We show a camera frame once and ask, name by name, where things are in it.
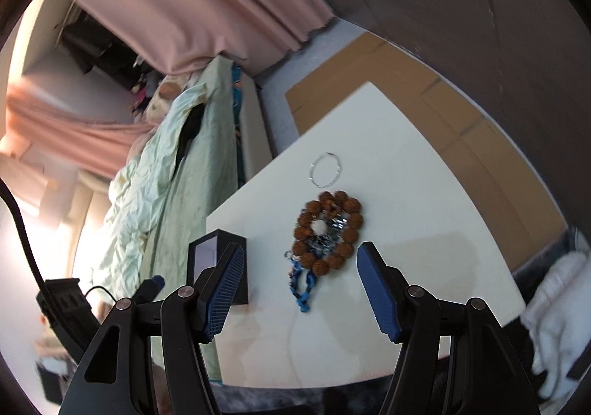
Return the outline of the patterned pillow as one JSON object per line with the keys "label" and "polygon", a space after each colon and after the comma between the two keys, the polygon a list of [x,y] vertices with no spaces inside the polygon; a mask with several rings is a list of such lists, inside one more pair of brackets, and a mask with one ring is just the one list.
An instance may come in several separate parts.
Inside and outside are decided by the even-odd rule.
{"label": "patterned pillow", "polygon": [[191,74],[164,77],[144,112],[145,121],[159,124],[168,114],[172,102],[186,89]]}

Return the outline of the black jewelry box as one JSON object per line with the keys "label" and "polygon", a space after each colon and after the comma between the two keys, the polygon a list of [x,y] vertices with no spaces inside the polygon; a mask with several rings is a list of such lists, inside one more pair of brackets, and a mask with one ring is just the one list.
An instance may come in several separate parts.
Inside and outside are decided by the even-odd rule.
{"label": "black jewelry box", "polygon": [[197,285],[195,288],[196,297],[202,290],[200,284],[197,283],[200,274],[215,267],[228,248],[233,246],[242,248],[243,255],[246,255],[245,237],[221,229],[214,230],[189,243],[186,285]]}

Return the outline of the hanging dark clothes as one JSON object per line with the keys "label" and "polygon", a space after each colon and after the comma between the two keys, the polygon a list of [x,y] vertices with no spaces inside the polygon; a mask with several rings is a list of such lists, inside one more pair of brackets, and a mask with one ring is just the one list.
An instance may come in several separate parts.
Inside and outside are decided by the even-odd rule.
{"label": "hanging dark clothes", "polygon": [[131,47],[86,12],[63,28],[60,42],[84,75],[96,68],[126,90],[152,71],[145,61],[138,62]]}

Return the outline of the green bed mattress cover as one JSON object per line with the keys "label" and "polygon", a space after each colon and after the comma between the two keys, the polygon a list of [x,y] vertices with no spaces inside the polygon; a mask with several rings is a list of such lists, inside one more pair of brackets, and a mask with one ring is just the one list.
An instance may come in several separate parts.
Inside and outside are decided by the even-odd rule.
{"label": "green bed mattress cover", "polygon": [[173,164],[162,212],[147,235],[140,277],[162,276],[158,301],[185,285],[189,244],[206,234],[206,218],[238,189],[232,66],[217,57],[202,72],[197,86],[207,99],[199,132]]}

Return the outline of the flat brown cardboard sheet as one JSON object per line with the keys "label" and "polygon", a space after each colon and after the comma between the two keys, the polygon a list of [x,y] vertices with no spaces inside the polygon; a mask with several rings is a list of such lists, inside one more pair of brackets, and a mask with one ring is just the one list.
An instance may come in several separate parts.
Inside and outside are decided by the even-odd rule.
{"label": "flat brown cardboard sheet", "polygon": [[566,222],[511,140],[436,72],[373,34],[359,36],[287,91],[297,131],[307,132],[367,82],[397,106],[448,165],[510,269],[563,237]]}

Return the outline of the black garment on bed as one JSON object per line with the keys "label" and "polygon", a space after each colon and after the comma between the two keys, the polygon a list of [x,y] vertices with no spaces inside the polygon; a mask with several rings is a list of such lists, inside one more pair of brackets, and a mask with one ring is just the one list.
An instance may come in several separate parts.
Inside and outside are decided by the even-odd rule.
{"label": "black garment on bed", "polygon": [[174,169],[172,178],[174,178],[179,170],[182,160],[186,157],[192,141],[200,132],[202,119],[204,118],[205,104],[199,104],[193,107],[186,120],[184,121],[178,137],[178,144],[174,162]]}

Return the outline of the pink curtain at left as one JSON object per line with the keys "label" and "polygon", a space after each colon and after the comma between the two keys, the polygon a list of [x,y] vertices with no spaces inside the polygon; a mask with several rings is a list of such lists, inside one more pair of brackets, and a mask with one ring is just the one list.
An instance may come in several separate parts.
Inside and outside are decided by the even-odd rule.
{"label": "pink curtain at left", "polygon": [[6,122],[10,132],[39,149],[108,179],[125,166],[133,144],[156,128],[80,118],[13,86],[7,92]]}

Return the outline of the pale green duvet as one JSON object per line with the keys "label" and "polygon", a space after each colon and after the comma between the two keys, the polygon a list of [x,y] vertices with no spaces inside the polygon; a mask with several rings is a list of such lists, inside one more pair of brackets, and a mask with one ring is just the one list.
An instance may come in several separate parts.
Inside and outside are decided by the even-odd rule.
{"label": "pale green duvet", "polygon": [[181,93],[142,150],[110,183],[111,207],[103,221],[101,255],[91,283],[117,298],[131,295],[139,283],[146,236],[163,210],[181,129],[191,111],[203,108],[210,97],[205,81]]}

